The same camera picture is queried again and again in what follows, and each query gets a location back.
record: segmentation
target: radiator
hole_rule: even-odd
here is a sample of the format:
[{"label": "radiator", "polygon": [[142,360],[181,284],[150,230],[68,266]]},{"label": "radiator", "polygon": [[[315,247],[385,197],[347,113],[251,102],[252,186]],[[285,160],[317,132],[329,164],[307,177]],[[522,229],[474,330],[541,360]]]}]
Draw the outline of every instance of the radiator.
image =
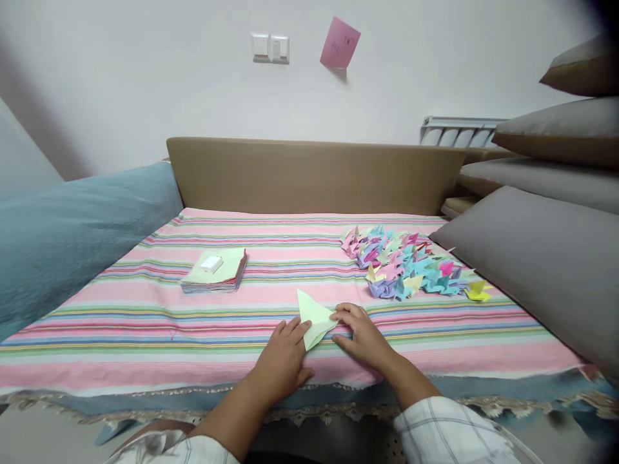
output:
[{"label": "radiator", "polygon": [[421,126],[421,145],[458,148],[494,148],[496,125],[505,119],[426,116]]}]

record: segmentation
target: striped tablecloth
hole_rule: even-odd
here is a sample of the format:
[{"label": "striped tablecloth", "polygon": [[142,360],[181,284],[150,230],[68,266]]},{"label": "striped tablecloth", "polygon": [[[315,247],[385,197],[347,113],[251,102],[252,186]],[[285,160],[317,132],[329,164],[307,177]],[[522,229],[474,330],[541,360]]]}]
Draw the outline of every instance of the striped tablecloth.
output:
[{"label": "striped tablecloth", "polygon": [[[354,226],[425,237],[440,217],[251,215],[187,208],[60,308],[0,343],[0,394],[77,396],[216,386],[240,380],[273,328],[298,314],[297,289],[333,308],[363,305],[391,345],[435,376],[501,379],[564,372],[584,362],[497,289],[480,304],[425,294],[372,299],[365,271],[340,248]],[[246,247],[239,290],[184,296],[179,280],[205,249]],[[363,388],[380,379],[331,341],[306,357],[312,383]]]}]

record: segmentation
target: switch panel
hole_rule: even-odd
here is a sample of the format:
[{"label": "switch panel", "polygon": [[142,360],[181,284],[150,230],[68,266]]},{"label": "switch panel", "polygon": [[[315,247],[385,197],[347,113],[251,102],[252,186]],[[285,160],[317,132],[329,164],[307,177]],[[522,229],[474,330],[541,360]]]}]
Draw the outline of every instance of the switch panel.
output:
[{"label": "switch panel", "polygon": [[270,63],[268,34],[252,34],[251,49],[256,63]]},{"label": "switch panel", "polygon": [[271,36],[271,62],[277,64],[290,63],[290,42],[288,37]]}]

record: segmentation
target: leg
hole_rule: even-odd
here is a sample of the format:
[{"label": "leg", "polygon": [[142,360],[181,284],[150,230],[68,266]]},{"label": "leg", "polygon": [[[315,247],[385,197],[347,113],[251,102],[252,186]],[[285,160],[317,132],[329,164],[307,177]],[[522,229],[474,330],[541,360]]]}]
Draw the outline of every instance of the leg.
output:
[{"label": "leg", "polygon": [[112,455],[114,455],[119,449],[124,448],[125,446],[127,446],[127,444],[131,443],[133,440],[138,438],[140,435],[145,434],[146,432],[153,432],[153,431],[162,432],[164,430],[182,430],[185,433],[185,435],[189,435],[189,433],[194,428],[195,428],[195,425],[190,424],[188,422],[181,422],[181,421],[175,421],[175,420],[169,420],[169,419],[154,421],[149,424],[146,424],[146,426],[144,426],[143,429],[133,434],[131,438],[129,438],[122,445],[116,448],[116,450],[114,450]]}]

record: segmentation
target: shirt sleeve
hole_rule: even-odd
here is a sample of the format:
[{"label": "shirt sleeve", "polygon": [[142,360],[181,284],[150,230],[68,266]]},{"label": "shirt sleeve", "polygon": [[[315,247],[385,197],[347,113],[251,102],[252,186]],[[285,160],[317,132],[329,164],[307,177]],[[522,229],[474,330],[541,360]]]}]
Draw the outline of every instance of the shirt sleeve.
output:
[{"label": "shirt sleeve", "polygon": [[449,398],[426,398],[394,422],[409,463],[517,464],[492,422]]},{"label": "shirt sleeve", "polygon": [[202,435],[185,438],[180,430],[167,430],[149,432],[138,437],[104,464],[239,464],[239,462],[213,438]]}]

